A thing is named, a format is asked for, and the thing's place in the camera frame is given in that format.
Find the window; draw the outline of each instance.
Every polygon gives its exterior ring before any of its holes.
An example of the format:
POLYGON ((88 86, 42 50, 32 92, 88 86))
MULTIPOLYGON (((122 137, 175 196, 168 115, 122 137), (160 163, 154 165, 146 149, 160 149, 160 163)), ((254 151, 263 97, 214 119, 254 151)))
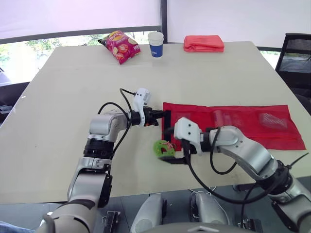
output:
MULTIPOLYGON (((125 33, 139 44, 148 44, 149 32, 125 33)), ((98 45, 108 34, 68 36, 0 45, 0 67, 10 80, 6 84, 30 82, 59 46, 98 45)))
POLYGON ((260 52, 262 56, 269 62, 272 68, 275 69, 281 52, 276 51, 260 51, 260 52))

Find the white curtain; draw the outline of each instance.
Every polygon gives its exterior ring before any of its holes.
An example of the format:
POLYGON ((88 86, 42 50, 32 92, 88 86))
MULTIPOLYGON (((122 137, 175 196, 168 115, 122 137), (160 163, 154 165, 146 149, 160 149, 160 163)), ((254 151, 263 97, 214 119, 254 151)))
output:
POLYGON ((168 41, 219 35, 281 48, 285 33, 311 33, 311 0, 168 0, 168 41))
POLYGON ((0 39, 160 25, 159 0, 2 0, 0 39))

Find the red cloth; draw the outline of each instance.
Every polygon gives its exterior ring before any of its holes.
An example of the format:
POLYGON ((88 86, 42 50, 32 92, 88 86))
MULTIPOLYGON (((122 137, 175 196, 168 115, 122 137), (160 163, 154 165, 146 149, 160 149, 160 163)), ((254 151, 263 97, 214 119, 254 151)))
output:
POLYGON ((186 52, 223 52, 224 47, 218 35, 187 35, 184 39, 186 52))
MULTIPOLYGON (((171 111, 171 126, 186 117, 199 125, 202 131, 223 125, 233 125, 243 134, 267 149, 305 150, 301 135, 291 120, 287 105, 275 106, 220 106, 205 107, 163 103, 163 110, 171 111)), ((179 140, 172 136, 177 150, 179 140)))

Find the white table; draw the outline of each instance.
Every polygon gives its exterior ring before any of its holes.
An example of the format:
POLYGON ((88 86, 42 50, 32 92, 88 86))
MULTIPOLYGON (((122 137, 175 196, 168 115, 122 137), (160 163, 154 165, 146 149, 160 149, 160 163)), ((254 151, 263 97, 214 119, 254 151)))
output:
MULTIPOLYGON (((251 42, 225 43, 224 53, 186 53, 181 44, 164 45, 154 59, 149 46, 119 65, 103 46, 57 48, 29 84, 0 128, 0 202, 66 200, 67 188, 86 143, 89 122, 99 107, 114 101, 126 106, 119 88, 152 93, 149 106, 162 103, 220 105, 288 104, 306 147, 311 149, 311 117, 251 42)), ((161 127, 133 127, 112 165, 111 196, 152 193, 200 185, 185 165, 169 165, 153 155, 161 127)), ((303 151, 271 153, 285 164, 303 151)), ((232 159, 217 154, 225 170, 232 159)), ((208 155, 193 156, 194 169, 209 186, 247 183, 239 167, 215 174, 208 155)), ((311 175, 311 156, 293 175, 311 175)))

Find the silver robot arm segment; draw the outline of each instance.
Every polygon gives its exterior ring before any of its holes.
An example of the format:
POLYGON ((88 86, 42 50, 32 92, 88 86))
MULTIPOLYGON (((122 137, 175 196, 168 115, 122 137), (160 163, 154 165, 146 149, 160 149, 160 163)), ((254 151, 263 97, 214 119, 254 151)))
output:
MULTIPOLYGON (((202 132, 196 123, 184 117, 178 120, 174 128, 175 138, 186 139, 195 148, 201 145, 199 153, 211 149, 216 132, 202 132)), ((263 145, 245 137, 234 126, 221 127, 214 150, 233 158, 264 190, 280 179, 280 173, 286 167, 263 145)), ((272 207, 288 229, 301 233, 311 232, 311 193, 288 171, 285 179, 268 196, 273 201, 272 207)))
POLYGON ((84 156, 68 189, 68 202, 61 205, 36 233, 91 233, 98 207, 108 203, 114 142, 126 129, 127 118, 118 110, 95 116, 90 124, 84 156))

